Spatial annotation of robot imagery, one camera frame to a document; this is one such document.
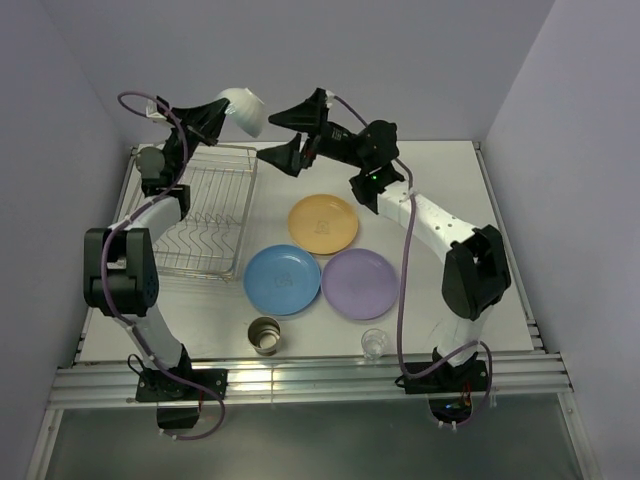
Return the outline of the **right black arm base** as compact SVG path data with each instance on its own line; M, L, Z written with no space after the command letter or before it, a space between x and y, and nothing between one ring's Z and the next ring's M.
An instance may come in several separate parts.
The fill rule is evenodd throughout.
M483 393L478 408L489 400L493 387L493 358L478 358L477 353L461 366L453 367L445 362L438 369L421 378L408 378L401 374L395 385L407 395L457 394L456 398L442 398L429 401L431 415L448 425L459 425L468 421L474 413L474 393Z

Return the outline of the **white ceramic bowl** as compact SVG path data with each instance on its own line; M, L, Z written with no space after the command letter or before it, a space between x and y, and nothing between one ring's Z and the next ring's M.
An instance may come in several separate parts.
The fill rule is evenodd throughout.
M249 88L228 88L215 100L226 100L225 115L252 138L258 138L267 122L264 102Z

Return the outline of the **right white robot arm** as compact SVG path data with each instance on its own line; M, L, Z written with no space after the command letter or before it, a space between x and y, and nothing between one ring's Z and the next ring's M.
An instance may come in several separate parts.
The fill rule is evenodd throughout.
M435 383L452 390L475 361L486 319L511 285L502 234L492 226L466 222L417 192L414 175L400 159L397 126L386 120L364 121L354 133L329 118L341 97L318 88L300 104L272 113L270 124L295 132L293 140L259 151L259 159L296 177L317 157L357 168L349 181L357 202L405 231L401 280L407 283L409 247L420 240L443 266L441 294L453 315L434 350Z

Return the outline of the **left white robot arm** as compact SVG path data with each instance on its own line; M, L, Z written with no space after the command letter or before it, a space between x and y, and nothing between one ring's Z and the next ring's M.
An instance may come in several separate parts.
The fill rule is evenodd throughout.
M153 245L189 212L190 188L181 178L200 144L216 145L230 102L171 108L159 97L150 101L169 123L170 136L163 147L144 147L135 156L143 203L121 221L85 233L83 294L88 306L115 319L132 338L143 356L142 379L159 380L170 398L183 399L193 391L195 375L157 305Z

